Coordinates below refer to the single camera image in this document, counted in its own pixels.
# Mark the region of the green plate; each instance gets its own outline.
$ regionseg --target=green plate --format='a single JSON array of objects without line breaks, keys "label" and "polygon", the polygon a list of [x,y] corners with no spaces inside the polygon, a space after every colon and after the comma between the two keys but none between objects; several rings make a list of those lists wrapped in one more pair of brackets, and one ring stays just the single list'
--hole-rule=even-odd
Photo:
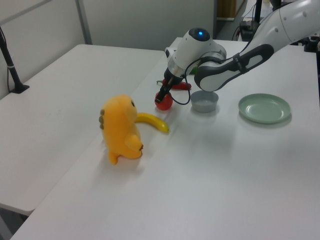
[{"label": "green plate", "polygon": [[257,93],[245,96],[239,102],[239,112],[245,118],[261,124],[275,124],[286,119],[290,113],[289,104],[282,98]]}]

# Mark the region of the small bowl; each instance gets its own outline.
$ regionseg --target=small bowl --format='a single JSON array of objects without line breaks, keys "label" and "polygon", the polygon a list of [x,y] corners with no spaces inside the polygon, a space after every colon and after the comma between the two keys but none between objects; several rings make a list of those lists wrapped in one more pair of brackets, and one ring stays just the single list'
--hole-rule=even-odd
[{"label": "small bowl", "polygon": [[210,113],[216,110],[219,96],[213,91],[196,91],[191,94],[191,104],[199,113]]}]

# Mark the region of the black cable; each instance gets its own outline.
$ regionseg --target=black cable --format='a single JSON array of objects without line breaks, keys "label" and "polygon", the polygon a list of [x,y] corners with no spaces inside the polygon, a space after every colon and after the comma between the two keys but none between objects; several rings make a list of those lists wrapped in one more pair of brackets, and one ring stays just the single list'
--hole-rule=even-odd
[{"label": "black cable", "polygon": [[197,61],[199,61],[199,60],[201,60],[201,57],[200,57],[200,58],[198,58],[197,60],[194,60],[192,63],[190,63],[190,64],[186,67],[186,69],[185,69],[185,71],[184,71],[184,79],[185,79],[186,88],[187,88],[187,90],[188,90],[188,95],[189,95],[189,97],[188,97],[188,101],[187,101],[187,102],[185,102],[185,103],[181,103],[181,102],[179,102],[179,101],[175,100],[175,99],[174,99],[174,97],[173,97],[173,96],[171,95],[171,93],[169,92],[169,94],[170,94],[170,96],[171,96],[172,100],[173,100],[174,102],[176,102],[177,104],[180,104],[180,105],[187,105],[187,104],[190,102],[191,94],[190,94],[190,88],[189,88],[188,81],[187,81],[187,70],[188,70],[188,68],[190,68],[190,66],[191,66],[192,64],[194,64],[195,62],[197,62]]},{"label": "black cable", "polygon": [[254,22],[254,14],[255,14],[255,9],[256,9],[256,4],[255,5],[253,5],[254,6],[254,8],[253,8],[253,10],[252,10],[252,23]]},{"label": "black cable", "polygon": [[231,41],[233,41],[234,40],[234,37],[235,37],[235,34],[236,34],[236,32],[237,32],[237,30],[240,28],[240,26],[238,26],[236,29],[235,29],[235,31],[234,31],[234,33],[233,33],[233,35],[232,35],[232,39],[231,39]]},{"label": "black cable", "polygon": [[245,19],[245,17],[251,12],[251,10],[254,8],[254,6],[256,6],[256,3],[251,7],[251,9],[243,16],[243,19]]}]

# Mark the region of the yellow banana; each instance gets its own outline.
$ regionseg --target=yellow banana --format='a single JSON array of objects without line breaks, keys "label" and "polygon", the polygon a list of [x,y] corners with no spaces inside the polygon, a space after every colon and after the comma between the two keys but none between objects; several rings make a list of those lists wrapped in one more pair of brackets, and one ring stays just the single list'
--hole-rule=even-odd
[{"label": "yellow banana", "polygon": [[162,119],[150,113],[138,112],[137,118],[134,122],[135,123],[144,122],[154,126],[155,128],[157,128],[162,132],[165,132],[165,133],[169,132],[168,125]]}]

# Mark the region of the gray floor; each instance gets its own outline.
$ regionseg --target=gray floor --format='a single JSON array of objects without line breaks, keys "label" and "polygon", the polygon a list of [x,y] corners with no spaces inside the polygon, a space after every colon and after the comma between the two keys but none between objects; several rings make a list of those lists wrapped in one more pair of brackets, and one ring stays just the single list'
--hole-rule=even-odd
[{"label": "gray floor", "polygon": [[216,39],[217,40],[232,40],[232,36],[242,21],[242,15],[246,10],[247,1],[244,1],[244,4],[240,8],[238,14],[235,16],[233,21],[222,21],[218,20],[216,23]]}]

